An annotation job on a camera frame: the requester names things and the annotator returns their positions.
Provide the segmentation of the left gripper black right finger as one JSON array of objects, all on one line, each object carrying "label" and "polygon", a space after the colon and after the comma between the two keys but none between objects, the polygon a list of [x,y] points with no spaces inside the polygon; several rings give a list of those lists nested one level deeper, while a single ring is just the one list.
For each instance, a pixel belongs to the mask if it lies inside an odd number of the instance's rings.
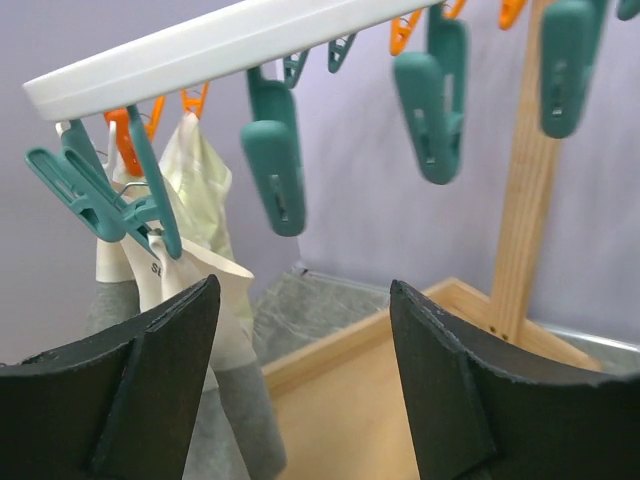
[{"label": "left gripper black right finger", "polygon": [[423,479],[635,479],[639,378],[498,339],[403,281],[390,321]]}]

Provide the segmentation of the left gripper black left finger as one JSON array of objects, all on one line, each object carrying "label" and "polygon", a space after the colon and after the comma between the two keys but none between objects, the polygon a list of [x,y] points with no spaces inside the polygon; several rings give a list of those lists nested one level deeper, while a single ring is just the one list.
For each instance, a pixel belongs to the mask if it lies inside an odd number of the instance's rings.
[{"label": "left gripper black left finger", "polygon": [[5,479],[178,479],[218,322],[198,281],[149,311],[1,369]]}]

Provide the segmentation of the teal clothes peg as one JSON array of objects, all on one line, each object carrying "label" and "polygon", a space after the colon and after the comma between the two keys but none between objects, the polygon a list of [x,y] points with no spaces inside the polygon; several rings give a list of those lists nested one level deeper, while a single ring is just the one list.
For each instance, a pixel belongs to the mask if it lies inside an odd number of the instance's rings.
[{"label": "teal clothes peg", "polygon": [[271,229],[296,237],[306,226],[306,203],[293,95],[259,66],[246,72],[252,121],[240,139]]},{"label": "teal clothes peg", "polygon": [[540,123],[546,136],[572,135],[581,120],[608,3],[556,1],[541,21]]},{"label": "teal clothes peg", "polygon": [[129,105],[126,112],[129,136],[145,176],[143,185],[149,188],[145,197],[128,202],[126,187],[112,188],[79,119],[64,132],[58,154],[37,147],[26,152],[25,162],[99,239],[114,243],[129,235],[150,250],[150,235],[158,233],[169,255],[178,259],[182,242],[163,176],[138,108]]},{"label": "teal clothes peg", "polygon": [[423,177],[446,185],[458,173],[464,133],[468,31],[442,2],[427,9],[426,50],[393,62],[396,92]]}]

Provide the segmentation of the white oval clip hanger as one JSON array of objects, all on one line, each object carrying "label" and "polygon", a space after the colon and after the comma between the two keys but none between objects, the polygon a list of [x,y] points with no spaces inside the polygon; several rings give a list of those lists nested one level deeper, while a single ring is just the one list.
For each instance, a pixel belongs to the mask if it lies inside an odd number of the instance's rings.
[{"label": "white oval clip hanger", "polygon": [[46,121],[83,118],[247,70],[430,4],[242,1],[46,73],[23,89]]}]

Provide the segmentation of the grey underwear with white waistband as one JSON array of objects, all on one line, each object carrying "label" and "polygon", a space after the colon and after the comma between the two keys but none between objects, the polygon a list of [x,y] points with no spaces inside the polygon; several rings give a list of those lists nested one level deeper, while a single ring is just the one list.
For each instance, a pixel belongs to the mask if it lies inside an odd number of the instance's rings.
[{"label": "grey underwear with white waistband", "polygon": [[111,479],[274,479],[287,463],[252,345],[249,271],[197,244],[96,246],[93,336],[137,327],[92,459]]}]

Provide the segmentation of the pale yellow hanging underwear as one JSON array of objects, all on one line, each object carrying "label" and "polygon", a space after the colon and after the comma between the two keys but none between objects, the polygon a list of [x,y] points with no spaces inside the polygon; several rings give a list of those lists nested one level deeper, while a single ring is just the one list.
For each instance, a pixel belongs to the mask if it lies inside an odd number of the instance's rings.
[{"label": "pale yellow hanging underwear", "polygon": [[159,166],[180,235],[232,260],[225,209],[232,173],[204,137],[195,114],[182,116]]}]

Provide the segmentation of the wooden clothes rack with tray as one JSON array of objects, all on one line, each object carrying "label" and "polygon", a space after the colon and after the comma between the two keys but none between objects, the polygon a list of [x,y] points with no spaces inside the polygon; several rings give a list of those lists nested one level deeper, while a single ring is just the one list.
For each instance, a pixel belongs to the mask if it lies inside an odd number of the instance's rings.
[{"label": "wooden clothes rack with tray", "polygon": [[[539,120],[545,7],[531,5],[491,292],[450,277],[427,295],[500,342],[596,370],[597,360],[527,317],[562,146]],[[264,374],[288,456],[284,478],[418,477],[386,311],[266,365]]]}]

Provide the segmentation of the teal open clothes peg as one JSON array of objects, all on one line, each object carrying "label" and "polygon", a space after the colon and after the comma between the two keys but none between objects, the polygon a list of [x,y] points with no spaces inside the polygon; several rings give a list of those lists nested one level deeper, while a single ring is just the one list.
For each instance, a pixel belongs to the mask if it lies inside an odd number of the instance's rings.
[{"label": "teal open clothes peg", "polygon": [[26,152],[25,162],[99,239],[114,243],[129,235],[150,250],[150,235],[158,233],[169,255],[178,259],[182,242],[163,176],[138,108],[129,105],[126,112],[129,136],[145,176],[143,185],[149,188],[145,197],[128,202],[126,187],[112,188],[79,119],[64,132],[58,154],[37,147]]}]

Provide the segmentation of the orange clothes peg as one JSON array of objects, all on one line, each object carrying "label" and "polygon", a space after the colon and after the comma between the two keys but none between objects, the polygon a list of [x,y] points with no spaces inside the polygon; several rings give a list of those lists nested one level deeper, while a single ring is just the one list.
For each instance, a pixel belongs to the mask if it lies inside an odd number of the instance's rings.
[{"label": "orange clothes peg", "polygon": [[[150,141],[153,140],[164,109],[165,97],[155,99],[150,114],[141,113],[145,117],[144,126]],[[126,171],[134,177],[141,177],[143,169],[140,166],[136,152],[129,134],[129,116],[125,108],[119,108],[103,114],[107,124],[114,121],[116,124],[116,146],[124,161]]]}]

